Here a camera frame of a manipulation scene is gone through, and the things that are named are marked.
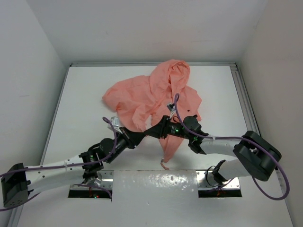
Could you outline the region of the salmon pink hooded jacket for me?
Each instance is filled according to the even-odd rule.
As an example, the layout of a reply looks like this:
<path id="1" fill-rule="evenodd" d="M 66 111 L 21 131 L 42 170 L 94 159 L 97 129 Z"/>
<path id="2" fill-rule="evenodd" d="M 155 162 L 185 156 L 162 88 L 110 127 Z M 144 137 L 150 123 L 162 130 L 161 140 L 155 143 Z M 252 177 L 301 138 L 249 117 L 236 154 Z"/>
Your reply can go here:
<path id="1" fill-rule="evenodd" d="M 179 94 L 178 113 L 182 119 L 199 115 L 202 102 L 197 91 L 187 85 L 190 66 L 181 60 L 159 64 L 149 76 L 141 75 L 115 83 L 102 99 L 117 115 L 122 124 L 134 132 L 146 130 L 146 121 L 156 125 L 169 115 L 167 104 Z"/>

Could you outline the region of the metal zipper pull pink tab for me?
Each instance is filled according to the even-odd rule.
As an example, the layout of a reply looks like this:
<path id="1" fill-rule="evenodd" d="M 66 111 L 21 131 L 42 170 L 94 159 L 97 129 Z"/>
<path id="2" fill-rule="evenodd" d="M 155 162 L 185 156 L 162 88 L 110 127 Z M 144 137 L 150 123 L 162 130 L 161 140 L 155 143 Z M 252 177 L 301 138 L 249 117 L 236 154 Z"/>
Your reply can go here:
<path id="1" fill-rule="evenodd" d="M 169 168 L 165 166 L 164 158 L 161 159 L 160 165 L 164 170 L 169 170 Z"/>

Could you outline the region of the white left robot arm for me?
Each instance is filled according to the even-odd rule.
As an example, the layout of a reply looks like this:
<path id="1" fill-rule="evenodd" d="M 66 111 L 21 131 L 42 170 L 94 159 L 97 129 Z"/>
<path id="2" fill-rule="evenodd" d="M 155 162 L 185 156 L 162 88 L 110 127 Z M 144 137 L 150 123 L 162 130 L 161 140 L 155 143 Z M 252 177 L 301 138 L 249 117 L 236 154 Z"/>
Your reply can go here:
<path id="1" fill-rule="evenodd" d="M 142 132 L 132 132 L 123 127 L 120 132 L 114 132 L 113 139 L 105 138 L 86 152 L 69 159 L 42 166 L 13 165 L 0 175 L 2 211 L 16 208 L 43 191 L 95 180 L 104 163 L 112 163 L 127 148 L 136 148 L 144 137 Z"/>

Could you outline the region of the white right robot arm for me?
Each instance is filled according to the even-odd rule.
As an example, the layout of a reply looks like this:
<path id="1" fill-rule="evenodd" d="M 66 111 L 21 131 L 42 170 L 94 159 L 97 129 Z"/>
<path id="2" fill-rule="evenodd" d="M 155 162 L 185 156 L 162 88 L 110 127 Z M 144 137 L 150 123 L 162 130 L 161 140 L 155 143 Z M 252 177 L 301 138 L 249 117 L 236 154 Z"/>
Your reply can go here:
<path id="1" fill-rule="evenodd" d="M 159 123 L 147 129 L 145 135 L 165 139 L 169 135 L 188 140 L 188 146 L 196 154 L 221 154 L 232 156 L 231 161 L 222 160 L 212 170 L 209 180 L 216 186 L 242 176 L 252 176 L 267 181 L 282 155 L 257 133 L 247 131 L 240 139 L 213 139 L 202 131 L 197 115 L 187 116 L 183 122 L 171 122 L 163 116 Z"/>

